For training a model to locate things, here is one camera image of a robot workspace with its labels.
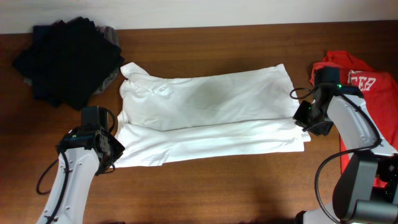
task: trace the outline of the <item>black cable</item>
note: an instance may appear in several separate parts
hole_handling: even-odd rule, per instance
[[[380,138],[380,134],[379,131],[377,130],[377,127],[374,125],[374,123],[370,120],[369,116],[366,115],[366,113],[361,109],[360,106],[357,106],[354,102],[352,102],[347,96],[345,96],[344,94],[342,94],[342,92],[340,92],[336,87],[334,87],[333,91],[338,95],[341,96],[344,100],[346,100],[357,112],[359,112],[361,114],[361,116],[368,122],[368,124],[370,125],[370,127],[373,129],[375,135],[376,135],[376,140],[375,142],[370,145],[370,146],[364,146],[364,147],[358,147],[356,149],[350,149],[344,152],[338,152],[336,154],[333,154],[331,156],[329,156],[327,159],[325,159],[320,166],[318,167],[317,173],[315,174],[315,195],[317,196],[317,200],[319,203],[319,206],[321,207],[322,211],[325,213],[325,215],[332,220],[335,223],[341,223],[340,221],[338,221],[335,217],[333,217],[328,210],[325,208],[324,204],[322,203],[321,197],[320,197],[320,193],[319,193],[319,176],[320,173],[323,169],[323,167],[330,162],[332,159],[340,157],[342,155],[345,154],[349,154],[349,153],[353,153],[353,152],[359,152],[359,151],[367,151],[367,150],[371,150],[374,149],[375,147],[378,147],[378,145],[380,145],[381,143],[381,138]]]
[[[116,116],[109,109],[106,109],[106,108],[102,108],[102,109],[106,110],[109,113],[109,115],[111,115],[111,117],[112,117],[113,123],[112,123],[112,126],[109,128],[109,133],[111,133],[113,131],[113,129],[114,129],[115,124],[116,124]]]
[[[316,87],[313,88],[312,90],[310,90],[309,88],[295,88],[295,89],[293,89],[292,91],[290,91],[289,96],[290,96],[292,99],[295,99],[295,100],[302,100],[302,99],[304,99],[304,98],[309,97],[316,89],[317,89]],[[295,91],[297,91],[297,90],[305,90],[305,91],[308,91],[309,93],[307,93],[306,95],[300,96],[300,97],[295,97],[295,96],[293,96],[293,92],[295,92]]]
[[[113,170],[112,171],[108,171],[108,172],[104,172],[104,174],[110,174],[110,173],[114,172],[114,170],[116,170],[113,162],[111,162],[111,166],[112,166]]]
[[[63,149],[58,149],[58,151],[59,151],[59,153],[62,155],[63,160],[65,161],[65,168],[64,168],[64,171],[65,171],[65,179],[64,179],[64,181],[63,181],[63,185],[62,185],[62,189],[61,189],[61,193],[60,193],[60,197],[59,197],[59,199],[58,199],[58,202],[57,202],[57,204],[56,204],[56,206],[55,206],[55,209],[54,209],[54,211],[52,212],[51,216],[50,216],[50,217],[47,217],[47,222],[46,222],[46,224],[51,224],[51,222],[55,220],[55,216],[57,215],[58,210],[59,210],[60,207],[61,207],[61,203],[62,203],[62,200],[63,200],[63,196],[65,195],[65,191],[66,191],[67,185],[68,185],[68,178],[69,178],[69,162],[68,162],[68,159],[67,159],[67,155],[65,155],[65,152],[63,151]]]
[[[52,163],[47,167],[47,169],[43,172],[42,176],[39,178],[39,181],[37,182],[37,185],[36,185],[36,192],[37,192],[39,195],[46,195],[46,194],[49,194],[49,193],[51,192],[51,190],[48,190],[48,191],[46,191],[46,192],[41,192],[41,191],[40,191],[40,184],[42,183],[42,180],[43,180],[44,176],[47,174],[47,172],[48,172],[57,162],[58,162],[58,159],[54,160],[54,162],[52,162]]]

